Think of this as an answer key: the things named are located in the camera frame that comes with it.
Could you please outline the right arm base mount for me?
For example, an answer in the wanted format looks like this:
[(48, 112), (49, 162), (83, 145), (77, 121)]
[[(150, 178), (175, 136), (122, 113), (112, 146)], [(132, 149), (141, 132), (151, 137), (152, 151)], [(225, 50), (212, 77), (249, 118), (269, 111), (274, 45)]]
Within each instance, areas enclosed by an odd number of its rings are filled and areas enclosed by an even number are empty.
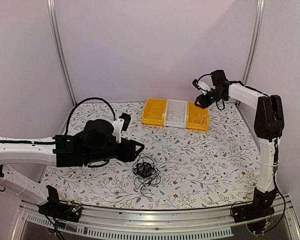
[(252, 203), (232, 205), (230, 215), (235, 223), (248, 222), (247, 229), (254, 235), (266, 232), (273, 220), (273, 200), (263, 196), (254, 196)]

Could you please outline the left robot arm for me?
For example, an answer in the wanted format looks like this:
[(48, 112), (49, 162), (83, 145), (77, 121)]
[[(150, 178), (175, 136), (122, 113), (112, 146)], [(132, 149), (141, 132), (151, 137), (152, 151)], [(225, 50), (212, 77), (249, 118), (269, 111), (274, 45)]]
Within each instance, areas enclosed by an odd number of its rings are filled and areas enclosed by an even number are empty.
[(55, 135), (44, 139), (16, 139), (0, 136), (0, 186), (24, 199), (43, 206), (53, 216), (64, 213), (58, 191), (41, 186), (21, 173), (12, 164), (40, 164), (58, 168), (96, 168), (116, 159), (124, 163), (136, 160), (144, 144), (122, 137), (128, 123), (119, 118), (113, 123), (103, 119), (89, 120), (75, 135)]

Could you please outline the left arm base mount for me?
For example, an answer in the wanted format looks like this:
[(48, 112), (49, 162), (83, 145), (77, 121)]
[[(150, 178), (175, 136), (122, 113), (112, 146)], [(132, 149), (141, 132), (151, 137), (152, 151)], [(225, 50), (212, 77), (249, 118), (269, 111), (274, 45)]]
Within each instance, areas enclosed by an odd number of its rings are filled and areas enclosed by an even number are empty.
[(78, 223), (83, 210), (82, 205), (74, 200), (62, 202), (59, 199), (58, 191), (54, 187), (47, 185), (46, 188), (48, 190), (47, 202), (38, 205), (38, 212), (57, 220)]

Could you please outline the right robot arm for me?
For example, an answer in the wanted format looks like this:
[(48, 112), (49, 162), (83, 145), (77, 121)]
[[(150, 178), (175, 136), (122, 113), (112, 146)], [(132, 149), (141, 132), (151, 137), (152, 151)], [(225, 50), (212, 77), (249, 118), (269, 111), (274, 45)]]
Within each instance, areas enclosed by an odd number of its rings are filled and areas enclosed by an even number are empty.
[(229, 99), (239, 101), (255, 111), (253, 129), (259, 141), (260, 169), (251, 204), (233, 206), (231, 215), (236, 223), (274, 214), (273, 201), (280, 193), (276, 183), (279, 166), (279, 144), (284, 129), (284, 113), (279, 95), (269, 95), (241, 81), (228, 80), (223, 70), (208, 74), (213, 87), (203, 82), (203, 77), (192, 81), (199, 91), (195, 106), (202, 109)]

